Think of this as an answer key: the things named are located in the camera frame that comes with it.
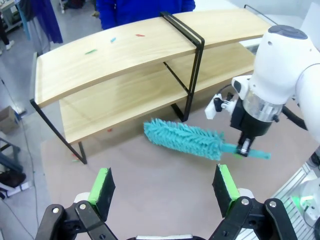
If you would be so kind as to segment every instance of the blue jacket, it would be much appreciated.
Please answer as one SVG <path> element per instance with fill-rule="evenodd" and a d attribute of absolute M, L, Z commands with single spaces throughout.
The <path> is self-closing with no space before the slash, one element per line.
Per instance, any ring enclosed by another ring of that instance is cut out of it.
<path fill-rule="evenodd" d="M 160 16 L 161 11 L 171 14 L 190 12 L 195 0 L 96 0 L 103 29 L 113 28 Z"/>

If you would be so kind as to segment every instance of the screw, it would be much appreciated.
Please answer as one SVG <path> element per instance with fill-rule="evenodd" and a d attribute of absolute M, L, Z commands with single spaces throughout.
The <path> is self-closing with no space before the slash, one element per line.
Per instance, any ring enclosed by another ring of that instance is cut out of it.
<path fill-rule="evenodd" d="M 83 209 L 86 208 L 86 205 L 85 205 L 85 204 L 81 204 L 79 208 L 80 208 L 81 210 L 83 210 Z"/>
<path fill-rule="evenodd" d="M 275 207 L 277 206 L 277 204 L 276 204 L 275 201 L 271 201 L 271 202 L 269 203 L 269 205 L 270 205 L 270 207 L 272 207 L 272 208 L 275 208 Z"/>
<path fill-rule="evenodd" d="M 241 203 L 243 204 L 243 205 L 248 205 L 249 204 L 249 200 L 248 199 L 242 199 L 242 201 L 241 201 Z"/>

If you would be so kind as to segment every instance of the person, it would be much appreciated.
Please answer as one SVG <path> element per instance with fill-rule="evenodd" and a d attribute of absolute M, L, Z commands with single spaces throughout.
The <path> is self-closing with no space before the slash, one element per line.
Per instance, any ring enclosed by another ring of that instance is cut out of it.
<path fill-rule="evenodd" d="M 171 14 L 191 12 L 195 0 L 96 0 L 101 26 L 110 29 L 123 24 L 160 16 L 160 12 Z"/>
<path fill-rule="evenodd" d="M 0 17 L 0 38 L 3 41 L 3 43 L 5 44 L 5 49 L 7 51 L 11 49 L 13 44 L 15 44 L 15 41 L 13 41 L 13 40 L 9 41 L 1 17 Z"/>

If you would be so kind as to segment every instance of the gray garment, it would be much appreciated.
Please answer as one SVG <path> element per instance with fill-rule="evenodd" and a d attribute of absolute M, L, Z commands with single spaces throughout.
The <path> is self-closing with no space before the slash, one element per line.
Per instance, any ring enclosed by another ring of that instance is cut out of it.
<path fill-rule="evenodd" d="M 40 55 L 50 51 L 50 42 L 36 17 L 27 23 L 34 50 Z"/>

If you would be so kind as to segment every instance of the shelf board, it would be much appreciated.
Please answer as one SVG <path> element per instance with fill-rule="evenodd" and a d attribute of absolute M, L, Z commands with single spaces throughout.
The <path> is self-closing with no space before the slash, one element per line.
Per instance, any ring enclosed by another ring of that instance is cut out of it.
<path fill-rule="evenodd" d="M 241 8 L 175 16 L 205 39 L 206 49 L 261 37 L 270 26 Z M 39 56 L 35 102 L 42 108 L 95 84 L 194 52 L 195 46 L 161 17 L 110 28 Z"/>
<path fill-rule="evenodd" d="M 205 50 L 196 91 L 252 71 L 253 62 L 254 56 L 239 43 Z M 168 63 L 185 84 L 189 83 L 192 56 Z M 71 144 L 79 142 L 186 97 L 187 93 L 163 63 L 127 73 L 59 101 L 65 138 Z"/>

